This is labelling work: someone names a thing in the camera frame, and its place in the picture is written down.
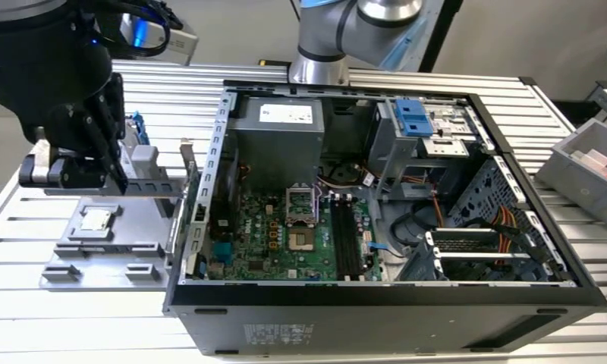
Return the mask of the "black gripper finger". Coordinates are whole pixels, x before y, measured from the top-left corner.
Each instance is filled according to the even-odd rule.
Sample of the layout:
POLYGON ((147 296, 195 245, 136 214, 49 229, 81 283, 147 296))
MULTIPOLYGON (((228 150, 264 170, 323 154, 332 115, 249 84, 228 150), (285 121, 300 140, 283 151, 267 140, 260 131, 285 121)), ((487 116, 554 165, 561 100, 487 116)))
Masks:
POLYGON ((119 141, 125 136, 124 80, 112 74, 104 87, 85 100, 52 111, 48 141, 59 149, 97 161, 105 171, 104 185, 117 193, 128 188, 128 177, 120 165, 119 141))
POLYGON ((43 130, 34 132, 36 143, 18 169, 21 187, 87 189, 104 185, 105 171, 97 161, 49 143, 43 130))

